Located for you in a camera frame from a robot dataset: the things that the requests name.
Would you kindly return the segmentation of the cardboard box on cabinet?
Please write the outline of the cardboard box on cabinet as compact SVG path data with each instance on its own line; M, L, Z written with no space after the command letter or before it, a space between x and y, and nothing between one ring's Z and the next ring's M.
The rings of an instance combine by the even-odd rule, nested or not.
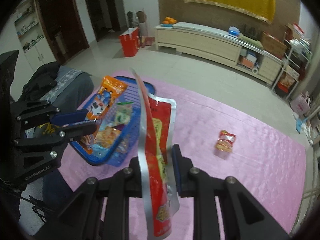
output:
M287 46L285 46L283 42L280 42L278 39L264 31L262 32L260 42L263 45L265 51L269 52L279 59L283 58L285 51L287 50Z

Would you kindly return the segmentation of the blue plastic basket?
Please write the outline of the blue plastic basket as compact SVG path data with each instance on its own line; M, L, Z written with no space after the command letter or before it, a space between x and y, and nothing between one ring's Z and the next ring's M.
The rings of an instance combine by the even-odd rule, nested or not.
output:
M139 136L140 98L135 79L106 76L82 108L88 110L86 120L96 122L97 131L71 146L90 165L120 166Z

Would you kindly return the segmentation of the red chips snack bag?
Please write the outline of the red chips snack bag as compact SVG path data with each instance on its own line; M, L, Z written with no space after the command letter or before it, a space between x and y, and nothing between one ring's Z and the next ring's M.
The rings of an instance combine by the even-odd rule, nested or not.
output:
M219 133L219 138L215 144L215 148L223 152L232 153L235 141L236 135L231 134L226 130L221 130Z

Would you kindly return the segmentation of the long beige TV cabinet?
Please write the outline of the long beige TV cabinet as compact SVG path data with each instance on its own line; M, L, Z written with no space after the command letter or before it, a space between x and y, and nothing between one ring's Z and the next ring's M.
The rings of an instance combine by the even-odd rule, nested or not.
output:
M281 59L226 31L199 24L178 22L172 27L163 24L154 27L156 49L174 48L178 54L188 54L236 69L272 85L280 71ZM243 56L254 62L259 73L241 65Z

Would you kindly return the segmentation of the orange cartoon snack bag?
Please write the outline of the orange cartoon snack bag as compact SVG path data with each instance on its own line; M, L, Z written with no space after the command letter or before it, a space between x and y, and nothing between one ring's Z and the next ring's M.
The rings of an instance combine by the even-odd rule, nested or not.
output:
M92 155L94 146L109 148L119 132L115 128L102 128L103 121L107 120L107 115L115 109L114 104L118 102L118 98L127 89L127 84L111 76L105 76L101 86L93 100L89 101L89 105L85 108L88 110L87 120L94 120L97 130L90 135L86 135L80 139L79 144L84 151Z

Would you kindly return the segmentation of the white metal shelf rack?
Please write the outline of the white metal shelf rack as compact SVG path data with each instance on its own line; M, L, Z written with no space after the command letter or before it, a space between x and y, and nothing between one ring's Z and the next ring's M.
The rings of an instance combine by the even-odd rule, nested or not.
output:
M300 81L306 75L313 53L304 39L284 40L287 49L282 58L280 71L272 85L272 92L284 101L289 100Z

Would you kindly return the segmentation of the blue lidded container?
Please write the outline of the blue lidded container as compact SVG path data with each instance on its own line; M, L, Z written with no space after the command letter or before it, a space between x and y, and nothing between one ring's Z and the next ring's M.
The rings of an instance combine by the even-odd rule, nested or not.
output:
M228 29L228 35L238 37L241 34L240 30L237 27L230 26Z

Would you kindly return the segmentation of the orange box in cabinet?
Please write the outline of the orange box in cabinet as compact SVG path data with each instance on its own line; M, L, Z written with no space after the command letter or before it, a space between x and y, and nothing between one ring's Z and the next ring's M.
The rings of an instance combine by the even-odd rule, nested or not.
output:
M240 60L239 62L240 62L241 65L243 65L243 66L245 66L245 67L247 67L249 69L253 69L254 68L254 62L248 60L246 57L241 56L239 58L239 60Z

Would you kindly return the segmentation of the pile of oranges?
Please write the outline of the pile of oranges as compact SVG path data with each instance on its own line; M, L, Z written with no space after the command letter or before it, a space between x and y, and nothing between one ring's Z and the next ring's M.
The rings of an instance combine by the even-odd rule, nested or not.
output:
M173 25L177 23L177 20L171 17L166 17L162 23L164 25Z

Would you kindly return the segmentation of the large red silver snack bag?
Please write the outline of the large red silver snack bag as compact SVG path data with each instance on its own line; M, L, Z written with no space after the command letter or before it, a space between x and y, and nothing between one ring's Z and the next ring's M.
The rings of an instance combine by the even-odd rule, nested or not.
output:
M138 162L148 239L165 239L180 208L172 157L177 103L151 94L140 76L132 74L140 98Z

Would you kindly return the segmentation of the pink gift bag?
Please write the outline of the pink gift bag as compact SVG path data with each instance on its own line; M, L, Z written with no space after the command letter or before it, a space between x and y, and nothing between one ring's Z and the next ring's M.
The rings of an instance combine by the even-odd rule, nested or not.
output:
M307 113L311 108L311 99L308 91L300 93L295 99L290 101L290 107L298 116Z

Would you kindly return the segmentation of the red paper bag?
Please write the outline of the red paper bag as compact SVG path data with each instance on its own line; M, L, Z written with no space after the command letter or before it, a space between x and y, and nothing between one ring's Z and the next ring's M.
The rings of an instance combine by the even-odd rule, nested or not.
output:
M119 35L121 47L125 57L133 57L140 48L139 28L133 27L127 29Z

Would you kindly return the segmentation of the dark grey sofa chair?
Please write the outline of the dark grey sofa chair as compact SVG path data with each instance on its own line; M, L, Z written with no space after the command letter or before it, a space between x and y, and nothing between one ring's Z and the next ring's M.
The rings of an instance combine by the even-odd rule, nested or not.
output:
M23 86L19 101L48 100L61 113L71 113L93 92L93 82L86 72L62 66L58 62L40 66ZM58 170L43 177L43 201L57 209L72 194Z

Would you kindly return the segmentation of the pink quilted tablecloth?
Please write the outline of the pink quilted tablecloth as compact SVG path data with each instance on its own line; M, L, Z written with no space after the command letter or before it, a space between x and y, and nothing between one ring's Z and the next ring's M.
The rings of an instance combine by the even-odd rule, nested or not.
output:
M177 111L172 144L181 154L210 176L234 176L290 233L304 190L305 147L277 129L219 101L199 93L141 75L151 83L156 95L174 99ZM236 135L233 152L221 152L215 144L221 130ZM92 166L68 146L60 174L75 191L88 177L104 179L129 165L137 155L137 145L120 167ZM180 209L172 219L172 233L166 239L193 239L193 199L180 199ZM143 201L130 199L129 239L147 239Z

